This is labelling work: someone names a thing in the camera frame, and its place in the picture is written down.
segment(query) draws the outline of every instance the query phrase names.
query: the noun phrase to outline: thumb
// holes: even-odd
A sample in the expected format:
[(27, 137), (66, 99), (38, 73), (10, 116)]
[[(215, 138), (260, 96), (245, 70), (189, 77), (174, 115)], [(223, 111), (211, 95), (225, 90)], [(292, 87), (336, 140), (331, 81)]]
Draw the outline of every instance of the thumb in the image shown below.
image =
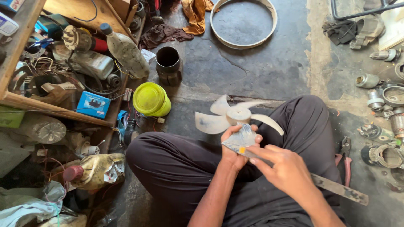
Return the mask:
[(268, 166), (265, 162), (263, 162), (259, 158), (250, 158), (250, 162), (254, 164), (259, 171), (261, 171), (262, 174), (267, 178), (269, 182), (272, 182), (273, 180), (276, 179), (276, 172), (273, 168)]

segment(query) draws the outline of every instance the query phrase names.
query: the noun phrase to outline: knee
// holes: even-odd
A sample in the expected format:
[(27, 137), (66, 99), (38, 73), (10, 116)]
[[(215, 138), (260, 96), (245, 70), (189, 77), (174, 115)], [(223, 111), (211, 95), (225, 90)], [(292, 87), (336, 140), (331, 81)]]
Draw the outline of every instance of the knee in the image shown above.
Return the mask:
[(316, 108), (327, 108), (324, 101), (315, 95), (302, 95), (300, 96), (299, 104), (306, 105), (308, 107)]
[(129, 164), (140, 164), (148, 159), (149, 149), (160, 141), (162, 132), (145, 132), (132, 140), (126, 149), (126, 159)]

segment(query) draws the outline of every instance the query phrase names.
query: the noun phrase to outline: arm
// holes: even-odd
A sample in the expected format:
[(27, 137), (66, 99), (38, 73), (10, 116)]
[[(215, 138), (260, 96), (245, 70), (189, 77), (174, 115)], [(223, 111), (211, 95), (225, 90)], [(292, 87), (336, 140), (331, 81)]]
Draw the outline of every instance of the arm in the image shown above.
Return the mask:
[(189, 227), (221, 226), (225, 215), (234, 181), (238, 170), (227, 162), (220, 161), (215, 175), (202, 197), (191, 220)]
[(274, 163), (270, 167), (258, 158), (250, 159), (269, 182), (292, 197), (309, 214), (315, 227), (345, 226), (313, 184), (303, 158), (297, 153), (274, 145), (247, 149)]
[[(258, 130), (256, 125), (251, 125), (251, 128), (254, 131)], [(241, 125), (230, 127), (223, 133), (221, 141), (225, 141), (240, 129)], [(259, 147), (261, 141), (262, 136), (257, 134), (254, 146)], [(206, 193), (188, 223), (189, 227), (219, 227), (222, 225), (234, 181), (238, 172), (247, 161), (247, 157), (239, 155), (222, 145), (222, 159), (217, 166)]]

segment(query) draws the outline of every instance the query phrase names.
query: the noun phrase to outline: yellow lid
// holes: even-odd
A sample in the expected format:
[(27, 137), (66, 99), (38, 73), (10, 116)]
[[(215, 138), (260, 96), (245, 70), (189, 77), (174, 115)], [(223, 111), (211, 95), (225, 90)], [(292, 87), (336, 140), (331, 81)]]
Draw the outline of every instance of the yellow lid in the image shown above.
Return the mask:
[(164, 98), (165, 91), (161, 86), (147, 82), (135, 90), (133, 106), (142, 114), (152, 115), (162, 107)]

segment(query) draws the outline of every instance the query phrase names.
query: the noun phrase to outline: orange cloth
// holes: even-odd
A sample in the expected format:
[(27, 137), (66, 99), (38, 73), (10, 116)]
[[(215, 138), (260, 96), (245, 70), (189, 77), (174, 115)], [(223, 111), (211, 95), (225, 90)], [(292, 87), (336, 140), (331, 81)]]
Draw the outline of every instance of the orange cloth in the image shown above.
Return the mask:
[(188, 34), (200, 35), (205, 32), (205, 11), (211, 11), (211, 0), (182, 0), (182, 10), (191, 25), (182, 29)]

